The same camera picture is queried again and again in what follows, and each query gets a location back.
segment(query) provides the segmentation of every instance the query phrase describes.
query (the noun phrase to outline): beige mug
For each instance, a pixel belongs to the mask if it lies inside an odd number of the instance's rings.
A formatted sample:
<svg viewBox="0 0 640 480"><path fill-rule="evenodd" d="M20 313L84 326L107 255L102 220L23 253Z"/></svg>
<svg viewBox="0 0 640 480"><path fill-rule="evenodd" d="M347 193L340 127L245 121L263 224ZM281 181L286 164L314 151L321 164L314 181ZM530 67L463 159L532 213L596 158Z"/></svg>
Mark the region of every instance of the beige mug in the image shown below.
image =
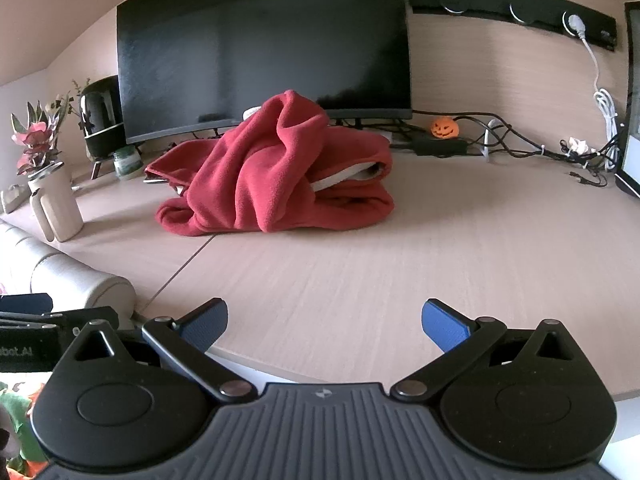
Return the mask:
<svg viewBox="0 0 640 480"><path fill-rule="evenodd" d="M55 162L29 177L31 207L47 241L69 240L84 221L64 162Z"/></svg>

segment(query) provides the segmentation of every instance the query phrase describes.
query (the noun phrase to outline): jack-o'-lantern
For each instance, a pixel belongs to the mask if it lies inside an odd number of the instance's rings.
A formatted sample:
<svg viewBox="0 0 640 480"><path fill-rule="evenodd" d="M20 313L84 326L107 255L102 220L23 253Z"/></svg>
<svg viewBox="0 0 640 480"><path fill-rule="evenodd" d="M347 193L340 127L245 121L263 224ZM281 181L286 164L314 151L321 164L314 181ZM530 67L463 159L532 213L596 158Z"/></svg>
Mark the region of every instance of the jack-o'-lantern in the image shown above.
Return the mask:
<svg viewBox="0 0 640 480"><path fill-rule="evenodd" d="M438 117L431 125L431 133L439 139L450 139L458 136L460 128L451 117Z"/></svg>

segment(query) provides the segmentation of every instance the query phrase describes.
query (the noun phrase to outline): metal screw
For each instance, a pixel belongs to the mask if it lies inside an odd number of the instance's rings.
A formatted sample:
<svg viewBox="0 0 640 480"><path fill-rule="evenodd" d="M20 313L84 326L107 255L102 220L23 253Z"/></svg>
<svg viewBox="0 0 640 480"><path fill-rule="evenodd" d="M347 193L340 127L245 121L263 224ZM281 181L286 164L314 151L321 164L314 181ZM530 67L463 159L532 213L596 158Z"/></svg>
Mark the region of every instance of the metal screw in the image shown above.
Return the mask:
<svg viewBox="0 0 640 480"><path fill-rule="evenodd" d="M252 389L251 383L247 381L227 381L220 386L220 393L227 397L244 397Z"/></svg>
<svg viewBox="0 0 640 480"><path fill-rule="evenodd" d="M427 386L420 381L407 379L396 384L396 392L405 397L419 397L427 392Z"/></svg>

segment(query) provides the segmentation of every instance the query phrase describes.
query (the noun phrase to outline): white logo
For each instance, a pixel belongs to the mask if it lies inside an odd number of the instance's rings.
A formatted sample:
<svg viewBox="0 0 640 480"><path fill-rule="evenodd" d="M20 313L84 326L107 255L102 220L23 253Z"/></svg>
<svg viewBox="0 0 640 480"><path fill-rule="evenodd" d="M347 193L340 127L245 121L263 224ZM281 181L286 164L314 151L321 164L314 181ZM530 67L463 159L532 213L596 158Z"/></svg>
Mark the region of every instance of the white logo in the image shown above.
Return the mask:
<svg viewBox="0 0 640 480"><path fill-rule="evenodd" d="M2 357L33 357L33 349L31 347L23 346L22 350L18 350L17 346L13 348L6 348L0 346L0 356Z"/></svg>
<svg viewBox="0 0 640 480"><path fill-rule="evenodd" d="M321 399L326 399L327 397L331 397L334 393L331 390L327 390L323 388L322 390L318 390L316 392L316 397L320 397Z"/></svg>

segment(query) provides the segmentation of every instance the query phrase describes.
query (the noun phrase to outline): gray ribbed panel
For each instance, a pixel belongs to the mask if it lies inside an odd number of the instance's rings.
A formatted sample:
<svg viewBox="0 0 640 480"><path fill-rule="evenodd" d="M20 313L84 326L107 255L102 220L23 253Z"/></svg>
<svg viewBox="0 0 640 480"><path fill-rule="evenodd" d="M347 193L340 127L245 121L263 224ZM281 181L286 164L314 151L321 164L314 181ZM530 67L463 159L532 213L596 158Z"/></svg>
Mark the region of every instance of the gray ribbed panel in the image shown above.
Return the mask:
<svg viewBox="0 0 640 480"><path fill-rule="evenodd" d="M323 396L328 390L330 395ZM431 413L378 384L272 384L219 410L190 450L113 477L52 466L42 480L611 480L595 464L554 474L502 470L446 439Z"/></svg>

